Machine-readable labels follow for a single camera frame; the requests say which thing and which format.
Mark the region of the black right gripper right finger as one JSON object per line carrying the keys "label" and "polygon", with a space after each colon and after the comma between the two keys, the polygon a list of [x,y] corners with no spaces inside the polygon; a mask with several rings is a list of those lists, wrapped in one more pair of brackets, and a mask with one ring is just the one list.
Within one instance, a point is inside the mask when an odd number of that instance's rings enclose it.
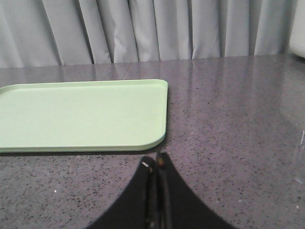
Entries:
{"label": "black right gripper right finger", "polygon": [[189,188],[169,155],[158,153],[157,181],[162,229],[233,229]]}

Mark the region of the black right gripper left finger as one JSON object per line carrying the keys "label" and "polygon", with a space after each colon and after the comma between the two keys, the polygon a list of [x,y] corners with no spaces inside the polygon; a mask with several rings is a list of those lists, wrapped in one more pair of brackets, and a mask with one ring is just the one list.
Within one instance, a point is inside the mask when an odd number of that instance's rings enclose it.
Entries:
{"label": "black right gripper left finger", "polygon": [[154,169],[155,161],[149,156],[142,157],[125,190],[88,228],[147,229]]}

